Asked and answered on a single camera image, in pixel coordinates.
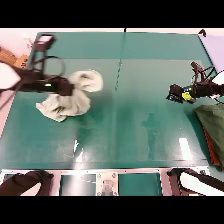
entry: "towel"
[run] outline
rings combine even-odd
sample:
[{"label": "towel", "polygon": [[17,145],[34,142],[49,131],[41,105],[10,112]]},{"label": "towel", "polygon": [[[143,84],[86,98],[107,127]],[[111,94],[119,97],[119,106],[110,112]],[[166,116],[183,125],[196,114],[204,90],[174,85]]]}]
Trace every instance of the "towel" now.
[{"label": "towel", "polygon": [[102,76],[95,70],[77,71],[68,80],[75,86],[72,96],[50,94],[45,101],[36,104],[44,116],[61,122],[67,116],[85,114],[90,109],[90,99],[86,92],[97,92],[103,88]]}]

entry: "white cloth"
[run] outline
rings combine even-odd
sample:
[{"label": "white cloth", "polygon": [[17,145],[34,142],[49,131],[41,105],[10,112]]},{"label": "white cloth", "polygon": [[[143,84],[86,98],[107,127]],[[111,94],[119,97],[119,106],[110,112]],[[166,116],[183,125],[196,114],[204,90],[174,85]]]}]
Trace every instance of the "white cloth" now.
[{"label": "white cloth", "polygon": [[50,94],[36,108],[46,117],[61,122],[67,116],[77,116],[86,113],[90,108],[87,92],[97,92],[103,88],[103,79],[94,70],[78,71],[70,75],[69,82],[75,85],[72,96]]}]

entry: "green fabric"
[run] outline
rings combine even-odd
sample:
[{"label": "green fabric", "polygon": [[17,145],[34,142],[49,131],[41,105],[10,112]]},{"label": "green fabric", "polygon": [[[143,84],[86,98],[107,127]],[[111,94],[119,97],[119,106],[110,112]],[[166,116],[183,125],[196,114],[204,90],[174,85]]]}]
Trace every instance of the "green fabric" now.
[{"label": "green fabric", "polygon": [[202,105],[195,109],[203,127],[212,138],[222,166],[224,166],[224,105]]}]

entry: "green tabletop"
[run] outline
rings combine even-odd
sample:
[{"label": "green tabletop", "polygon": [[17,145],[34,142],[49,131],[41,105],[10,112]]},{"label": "green tabletop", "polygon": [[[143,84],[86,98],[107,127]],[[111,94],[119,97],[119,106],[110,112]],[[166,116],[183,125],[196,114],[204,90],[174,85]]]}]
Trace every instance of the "green tabletop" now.
[{"label": "green tabletop", "polygon": [[[159,33],[54,33],[49,55],[64,59],[66,74],[95,69],[104,89],[91,93],[87,114],[57,123],[36,108],[47,94],[18,92],[0,139],[0,168],[91,169],[207,165],[195,105],[166,100],[171,84],[188,85],[190,63],[210,59],[197,35]],[[118,89],[119,60],[122,58]],[[58,74],[49,60],[47,71]],[[75,140],[80,143],[72,156]],[[191,157],[184,155],[185,139]],[[83,148],[82,162],[76,162]]]}]

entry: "crumpled cloth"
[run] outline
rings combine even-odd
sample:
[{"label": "crumpled cloth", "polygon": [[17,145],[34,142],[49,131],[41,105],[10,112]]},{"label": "crumpled cloth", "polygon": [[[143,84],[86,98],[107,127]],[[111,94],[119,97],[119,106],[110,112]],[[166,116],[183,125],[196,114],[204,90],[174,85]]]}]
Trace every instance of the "crumpled cloth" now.
[{"label": "crumpled cloth", "polygon": [[77,71],[70,75],[69,82],[75,85],[72,96],[49,94],[36,108],[46,117],[61,122],[67,116],[85,114],[90,109],[90,99],[85,92],[97,92],[103,88],[103,79],[94,70]]}]

